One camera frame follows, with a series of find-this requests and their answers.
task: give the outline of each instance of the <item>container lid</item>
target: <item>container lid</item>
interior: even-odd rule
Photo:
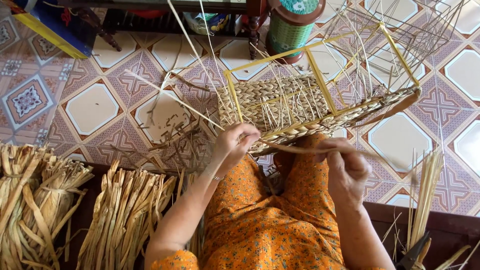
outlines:
[[[290,25],[314,23],[325,9],[325,0],[268,0],[272,12]]]

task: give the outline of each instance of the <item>basket frame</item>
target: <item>basket frame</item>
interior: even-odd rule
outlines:
[[[322,79],[322,71],[320,70],[320,68],[318,67],[317,63],[315,62],[315,59],[313,58],[313,55],[312,55],[312,52],[310,51],[310,48],[313,48],[313,47],[316,47],[316,46],[319,46],[320,44],[324,44],[326,45],[327,43],[329,42],[332,42],[332,41],[336,41],[336,40],[339,40],[343,37],[346,37],[348,35],[355,35],[355,34],[358,34],[359,31],[362,31],[362,30],[365,30],[365,29],[375,29],[371,34],[370,36],[366,39],[365,42],[367,42],[368,40],[370,40],[375,33],[377,33],[377,31],[380,31],[385,37],[386,37],[386,40],[387,42],[389,43],[390,45],[390,48],[391,50],[395,53],[395,55],[397,56],[397,59],[400,61],[400,64],[402,65],[402,67],[405,69],[405,72],[407,73],[409,79],[413,82],[413,85],[414,86],[420,86],[420,83],[418,81],[417,78],[415,78],[415,76],[413,75],[413,72],[412,70],[410,69],[410,67],[408,66],[405,58],[402,56],[402,53],[399,51],[399,49],[397,48],[393,38],[391,37],[391,35],[388,33],[388,30],[386,29],[385,27],[385,24],[383,22],[378,22],[374,25],[369,25],[369,26],[366,26],[366,27],[363,27],[363,28],[360,28],[358,30],[355,30],[355,31],[351,31],[351,32],[348,32],[348,33],[344,33],[344,34],[341,34],[341,35],[338,35],[336,37],[331,37],[331,38],[327,38],[325,40],[322,40],[322,41],[319,41],[319,42],[315,42],[315,43],[312,43],[310,45],[307,45],[307,46],[304,46],[304,47],[301,47],[301,48],[297,48],[297,49],[293,49],[293,50],[289,50],[289,51],[285,51],[285,52],[282,52],[280,54],[277,54],[277,55],[274,55],[274,56],[270,56],[270,57],[267,57],[267,58],[264,58],[264,59],[261,59],[261,60],[257,60],[257,61],[254,61],[254,62],[251,62],[251,63],[248,63],[248,64],[245,64],[243,66],[240,66],[240,67],[237,67],[237,68],[234,68],[234,69],[231,69],[231,70],[224,70],[223,71],[223,75],[225,76],[226,80],[227,80],[227,83],[228,83],[228,92],[229,94],[233,97],[233,101],[235,102],[235,107],[237,109],[237,113],[238,113],[238,119],[243,122],[243,116],[242,116],[242,113],[241,113],[241,110],[240,110],[240,104],[238,102],[238,98],[237,98],[237,95],[235,93],[235,87],[234,87],[234,83],[233,83],[233,79],[232,79],[232,73],[235,72],[235,71],[240,71],[240,70],[244,70],[246,68],[249,68],[251,66],[254,66],[254,65],[258,65],[258,64],[263,64],[263,63],[267,63],[269,61],[272,61],[272,60],[275,60],[275,59],[278,59],[278,58],[282,58],[284,56],[287,56],[287,55],[290,55],[292,53],[296,53],[296,52],[300,52],[300,51],[304,51],[306,53],[306,56],[307,56],[307,60],[308,60],[308,63],[309,65],[311,66],[312,68],[312,72],[317,80],[317,83],[318,83],[318,86],[326,100],[326,103],[327,103],[327,106],[330,110],[330,114],[328,115],[325,115],[323,117],[320,117],[320,118],[317,118],[317,119],[314,119],[313,121],[309,121],[309,122],[303,122],[303,123],[293,123],[292,125],[290,125],[289,127],[285,128],[285,129],[282,129],[282,130],[279,130],[279,131],[276,131],[276,132],[273,132],[273,133],[269,133],[268,134],[268,137],[272,137],[272,136],[275,136],[275,135],[278,135],[278,134],[281,134],[281,133],[284,133],[284,132],[287,132],[289,130],[293,130],[293,129],[296,129],[296,128],[299,128],[299,127],[303,127],[303,126],[307,126],[307,125],[310,125],[312,123],[317,123],[318,121],[321,121],[322,119],[325,119],[327,117],[331,117],[331,116],[337,116],[339,114],[342,114],[342,113],[346,113],[346,112],[349,112],[349,111],[352,111],[352,110],[355,110],[356,107],[347,107],[346,108],[343,108],[343,109],[340,109],[338,110],[334,104],[334,101],[333,101],[333,98],[328,90],[328,87],[327,87],[327,84],[329,83],[333,83],[335,86],[336,84],[334,82],[336,82],[340,75],[342,73],[339,73],[337,76],[335,76],[333,79],[325,82],[323,79]],[[359,52],[357,51],[348,61],[347,61],[347,64],[343,67],[343,70],[346,70],[347,67],[355,60],[357,54]],[[367,102],[367,103],[364,103],[364,105],[370,105],[370,104],[373,104],[373,103],[376,103],[380,100],[382,100],[383,97],[376,97],[376,98],[372,98],[371,101]],[[263,102],[263,103],[271,103],[271,102],[275,102],[276,101],[276,98],[275,99],[270,99],[270,100],[267,100],[266,102]]]

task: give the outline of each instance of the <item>woman's right hand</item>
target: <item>woman's right hand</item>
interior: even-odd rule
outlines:
[[[345,138],[331,138],[321,141],[318,149],[330,148],[355,149]],[[328,193],[335,204],[335,208],[353,208],[358,210],[362,206],[365,182],[372,172],[371,165],[358,152],[340,154],[330,151],[317,154],[315,160],[328,164]]]

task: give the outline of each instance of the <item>green cylindrical container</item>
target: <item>green cylindrical container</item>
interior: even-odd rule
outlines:
[[[270,55],[305,46],[313,24],[325,9],[325,0],[268,0],[272,8],[266,47]],[[303,52],[282,59],[295,63]]]

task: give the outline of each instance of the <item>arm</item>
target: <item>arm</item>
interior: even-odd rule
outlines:
[[[246,135],[241,142],[238,139],[240,135]],[[218,185],[213,177],[223,178],[259,137],[260,132],[254,126],[235,124],[216,139],[211,161],[204,172],[158,223],[145,253],[145,270],[150,269],[156,260],[185,248]]]
[[[322,141],[318,148],[353,148],[344,138]],[[381,267],[395,270],[380,238],[363,207],[363,190],[372,167],[359,153],[340,154],[331,151],[318,155],[327,159],[328,193],[335,204],[340,247],[349,269]]]

